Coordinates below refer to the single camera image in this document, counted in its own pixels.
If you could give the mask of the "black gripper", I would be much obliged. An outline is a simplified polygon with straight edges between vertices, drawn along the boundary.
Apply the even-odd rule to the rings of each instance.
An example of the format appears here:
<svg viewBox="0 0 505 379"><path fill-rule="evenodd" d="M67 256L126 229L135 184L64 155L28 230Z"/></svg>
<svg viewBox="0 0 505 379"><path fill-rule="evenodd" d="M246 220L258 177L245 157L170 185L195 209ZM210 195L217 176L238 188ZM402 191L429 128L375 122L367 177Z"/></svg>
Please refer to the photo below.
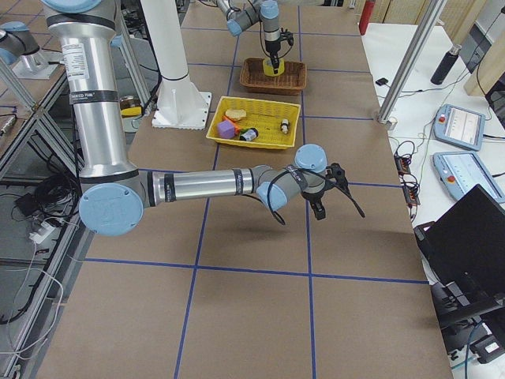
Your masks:
<svg viewBox="0 0 505 379"><path fill-rule="evenodd" d="M273 41L264 41L265 51L267 52L267 73L279 72L279 51L281 49L281 39Z"/></svg>
<svg viewBox="0 0 505 379"><path fill-rule="evenodd" d="M316 220L323 220L326 218L326 210L322 201L324 193L324 189L315 193L309 193L306 191L301 193L302 197L309 202Z"/></svg>

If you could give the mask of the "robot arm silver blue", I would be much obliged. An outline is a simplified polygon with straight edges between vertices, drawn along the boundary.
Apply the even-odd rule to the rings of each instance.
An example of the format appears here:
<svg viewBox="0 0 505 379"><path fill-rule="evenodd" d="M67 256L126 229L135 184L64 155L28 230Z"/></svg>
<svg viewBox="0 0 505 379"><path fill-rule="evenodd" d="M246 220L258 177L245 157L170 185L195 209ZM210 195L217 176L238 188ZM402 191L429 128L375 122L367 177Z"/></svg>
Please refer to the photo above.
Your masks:
<svg viewBox="0 0 505 379"><path fill-rule="evenodd" d="M294 165L280 171L260 165L224 171L189 173L139 172L130 162L120 114L110 44L116 35L118 1L41 1L50 32L62 46L69 101L73 107L84 156L80 171L83 194L79 215L84 225L100 235L130 232L144 209L160 203L256 193L266 208L275 211L302 195L316 218L325 217L321 199L335 183L329 180L325 151L316 144L302 145ZM281 41L276 1L254 1L240 12L215 1L229 17L234 36L261 22L269 58L278 66ZM199 92L189 78L175 4L147 1L142 5L151 43L162 77L155 116L158 126L203 129L210 92Z"/></svg>
<svg viewBox="0 0 505 379"><path fill-rule="evenodd" d="M213 1L226 18L226 26L232 36L239 36L253 25L260 23L264 34L264 49L273 69L281 73L282 29L279 23L277 1L252 1L244 9L233 6L231 1Z"/></svg>

